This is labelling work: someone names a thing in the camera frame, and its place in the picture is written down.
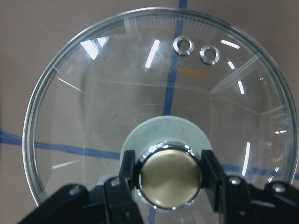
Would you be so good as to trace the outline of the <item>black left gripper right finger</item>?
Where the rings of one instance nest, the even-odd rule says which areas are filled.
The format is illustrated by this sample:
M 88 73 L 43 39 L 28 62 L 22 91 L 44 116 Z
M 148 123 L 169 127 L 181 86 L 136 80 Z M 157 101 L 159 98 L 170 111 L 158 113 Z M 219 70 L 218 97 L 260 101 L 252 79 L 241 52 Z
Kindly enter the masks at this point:
M 259 189 L 227 175 L 211 150 L 201 152 L 202 188 L 221 224 L 297 224 L 299 190 L 275 181 Z

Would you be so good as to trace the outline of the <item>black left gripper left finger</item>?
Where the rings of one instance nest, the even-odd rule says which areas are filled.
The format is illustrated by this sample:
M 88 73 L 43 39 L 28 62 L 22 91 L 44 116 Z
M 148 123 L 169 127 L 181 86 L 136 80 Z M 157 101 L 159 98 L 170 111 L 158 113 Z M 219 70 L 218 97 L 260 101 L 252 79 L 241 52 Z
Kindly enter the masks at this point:
M 135 151 L 124 153 L 117 176 L 92 190 L 67 184 L 23 218 L 22 224 L 141 224 L 134 189 Z

